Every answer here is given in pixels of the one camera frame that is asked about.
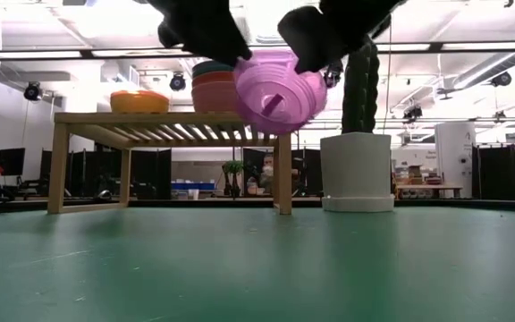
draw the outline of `white planter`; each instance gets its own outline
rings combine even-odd
[[[323,209],[392,211],[391,137],[347,133],[321,139]]]

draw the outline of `wooden table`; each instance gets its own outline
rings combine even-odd
[[[454,198],[460,198],[461,186],[450,184],[400,184],[397,186],[399,194],[405,190],[431,190],[433,191],[433,198],[440,198],[440,191],[453,191]]]
[[[116,204],[63,206],[70,134],[122,151],[121,197]],[[271,147],[274,149],[274,206],[291,214],[291,134],[258,132],[234,113],[56,113],[49,214],[128,207],[133,148]]]

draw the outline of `dark green plant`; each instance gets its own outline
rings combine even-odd
[[[227,174],[239,174],[243,171],[243,163],[241,161],[227,161],[224,164],[224,170]]]
[[[349,53],[343,95],[343,134],[372,133],[375,129],[380,65],[377,54],[378,49],[369,36],[360,50]]]

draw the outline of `green bowl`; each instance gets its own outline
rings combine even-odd
[[[208,72],[233,72],[233,67],[215,61],[207,61],[192,68],[192,77],[198,77]]]

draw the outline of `pink bowl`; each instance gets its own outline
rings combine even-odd
[[[193,88],[192,100],[198,113],[235,112],[238,95],[233,82],[218,81]]]

